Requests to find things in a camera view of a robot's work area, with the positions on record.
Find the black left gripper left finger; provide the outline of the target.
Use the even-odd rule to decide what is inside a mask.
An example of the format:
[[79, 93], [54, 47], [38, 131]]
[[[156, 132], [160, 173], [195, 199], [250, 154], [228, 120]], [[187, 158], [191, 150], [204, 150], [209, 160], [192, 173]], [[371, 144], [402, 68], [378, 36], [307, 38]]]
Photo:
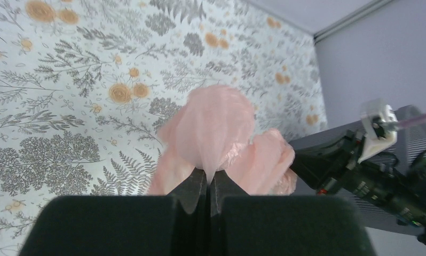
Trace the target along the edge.
[[21, 255], [207, 255], [207, 179], [195, 169], [165, 196], [59, 196]]

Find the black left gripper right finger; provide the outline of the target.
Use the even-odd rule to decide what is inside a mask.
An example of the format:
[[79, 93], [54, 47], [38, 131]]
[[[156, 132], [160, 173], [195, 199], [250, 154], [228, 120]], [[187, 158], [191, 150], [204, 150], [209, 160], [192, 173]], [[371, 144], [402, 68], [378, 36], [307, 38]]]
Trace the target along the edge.
[[354, 207], [332, 196], [251, 196], [225, 171], [210, 185], [211, 255], [374, 255]]

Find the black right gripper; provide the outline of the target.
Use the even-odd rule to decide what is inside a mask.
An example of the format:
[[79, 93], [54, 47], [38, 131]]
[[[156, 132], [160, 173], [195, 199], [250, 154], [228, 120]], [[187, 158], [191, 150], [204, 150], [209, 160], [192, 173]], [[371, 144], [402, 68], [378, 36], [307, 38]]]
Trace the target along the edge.
[[385, 143], [347, 131], [327, 143], [326, 152], [297, 150], [291, 169], [318, 193], [335, 195], [344, 189], [403, 225], [426, 226], [426, 202], [398, 172], [399, 159], [385, 151]]

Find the pink plastic trash bag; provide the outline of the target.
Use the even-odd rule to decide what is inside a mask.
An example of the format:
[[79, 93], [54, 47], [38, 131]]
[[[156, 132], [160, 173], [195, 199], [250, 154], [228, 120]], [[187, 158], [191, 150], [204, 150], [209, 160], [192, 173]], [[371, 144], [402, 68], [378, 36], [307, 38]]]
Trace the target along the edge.
[[194, 169], [211, 183], [226, 174], [251, 195], [290, 195], [297, 175], [293, 147], [271, 128], [255, 134], [253, 104], [239, 90], [212, 85], [191, 91], [187, 103], [158, 130], [166, 144], [148, 194], [166, 195]]

